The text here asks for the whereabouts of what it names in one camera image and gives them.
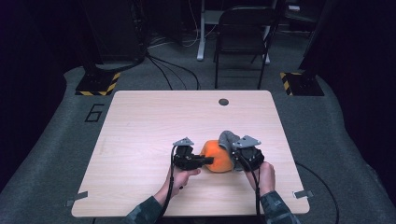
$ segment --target hand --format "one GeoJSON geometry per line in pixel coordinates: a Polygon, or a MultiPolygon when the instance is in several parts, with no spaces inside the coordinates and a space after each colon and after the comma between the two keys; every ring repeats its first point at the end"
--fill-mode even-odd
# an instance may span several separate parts
{"type": "MultiPolygon", "coordinates": [[[[174,184],[172,187],[171,198],[173,198],[175,195],[178,195],[178,193],[180,192],[180,187],[185,187],[187,185],[187,183],[189,182],[189,177],[191,175],[198,175],[200,173],[201,173],[201,170],[199,170],[199,169],[190,170],[190,171],[182,171],[179,168],[175,167],[174,173],[173,173],[174,184]]],[[[162,206],[165,204],[166,195],[168,194],[170,176],[171,176],[171,168],[169,168],[168,175],[166,177],[165,182],[163,183],[163,186],[154,195],[154,198],[162,206]]]]}
{"type": "MultiPolygon", "coordinates": [[[[247,175],[250,186],[256,189],[253,174],[251,172],[245,172],[245,174],[247,175]]],[[[254,174],[259,181],[260,197],[275,190],[275,169],[271,163],[263,162],[260,168],[254,171],[254,174]]]]}

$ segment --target chair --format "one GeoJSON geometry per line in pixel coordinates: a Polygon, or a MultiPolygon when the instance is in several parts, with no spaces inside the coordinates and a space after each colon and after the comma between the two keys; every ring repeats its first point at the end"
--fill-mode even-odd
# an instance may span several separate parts
{"type": "Polygon", "coordinates": [[[257,55],[263,55],[257,87],[260,89],[265,60],[278,23],[278,15],[271,7],[232,7],[222,13],[219,18],[219,35],[214,59],[216,63],[215,89],[218,87],[220,54],[254,55],[252,63],[257,55]],[[270,26],[270,31],[263,38],[265,26],[270,26]]]}
{"type": "Polygon", "coordinates": [[[300,25],[310,32],[310,36],[315,31],[321,10],[325,0],[297,0],[287,2],[283,11],[283,17],[292,25],[300,25]]]}

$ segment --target sleeve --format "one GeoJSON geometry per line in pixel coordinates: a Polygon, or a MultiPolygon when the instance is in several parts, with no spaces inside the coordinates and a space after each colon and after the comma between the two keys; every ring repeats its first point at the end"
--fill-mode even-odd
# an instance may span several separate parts
{"type": "Polygon", "coordinates": [[[267,224],[301,224],[276,191],[260,197],[267,224]]]}
{"type": "Polygon", "coordinates": [[[139,204],[128,214],[122,223],[125,224],[153,224],[157,220],[163,208],[153,196],[139,204]]]}

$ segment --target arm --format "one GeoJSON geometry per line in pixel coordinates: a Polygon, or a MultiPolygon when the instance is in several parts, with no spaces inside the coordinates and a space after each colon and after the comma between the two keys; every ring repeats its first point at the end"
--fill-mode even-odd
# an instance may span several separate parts
{"type": "MultiPolygon", "coordinates": [[[[274,166],[264,162],[260,169],[254,171],[259,180],[260,202],[265,214],[267,224],[300,224],[298,218],[290,211],[282,198],[275,191],[275,170],[274,166]]],[[[251,172],[246,172],[247,179],[253,187],[256,188],[254,178],[251,172]]]]}
{"type": "MultiPolygon", "coordinates": [[[[191,175],[198,175],[201,170],[182,171],[175,167],[174,169],[174,185],[172,187],[171,199],[178,195],[180,187],[185,187],[189,181],[191,175]]],[[[171,174],[171,168],[169,168],[168,175],[166,177],[163,186],[158,190],[154,196],[149,197],[147,200],[139,204],[132,212],[126,216],[122,221],[128,224],[152,224],[155,223],[166,201],[166,195],[169,190],[169,178],[171,174]]]]}

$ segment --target table top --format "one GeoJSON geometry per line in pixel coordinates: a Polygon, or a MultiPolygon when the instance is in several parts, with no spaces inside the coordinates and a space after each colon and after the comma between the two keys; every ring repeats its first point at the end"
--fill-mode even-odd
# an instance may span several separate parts
{"type": "MultiPolygon", "coordinates": [[[[276,169],[276,191],[296,214],[308,212],[290,147],[269,91],[117,91],[75,201],[75,217],[124,217],[166,178],[172,144],[184,137],[193,154],[225,131],[262,142],[276,169]],[[227,99],[228,105],[220,105],[227,99]]],[[[168,205],[165,216],[255,215],[255,194],[243,172],[205,167],[168,205]]]]}

